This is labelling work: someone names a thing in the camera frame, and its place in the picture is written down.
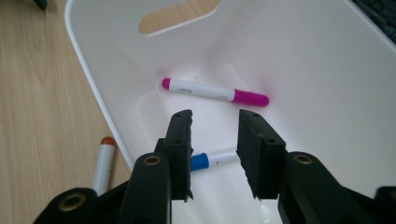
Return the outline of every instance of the wooden table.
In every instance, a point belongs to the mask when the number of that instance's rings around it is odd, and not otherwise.
[[[190,0],[176,8],[189,12],[172,18],[218,3]],[[111,136],[66,32],[64,6],[49,1],[44,12],[31,0],[0,1],[1,223],[32,223],[56,195],[90,187],[99,143]],[[116,151],[110,186],[130,173]]]

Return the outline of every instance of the orange marker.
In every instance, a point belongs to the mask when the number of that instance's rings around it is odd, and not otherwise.
[[[108,180],[110,179],[111,164],[113,162],[115,147],[116,141],[112,137],[105,137],[100,143],[95,178],[92,185],[92,188],[96,191],[98,196],[108,190]]]

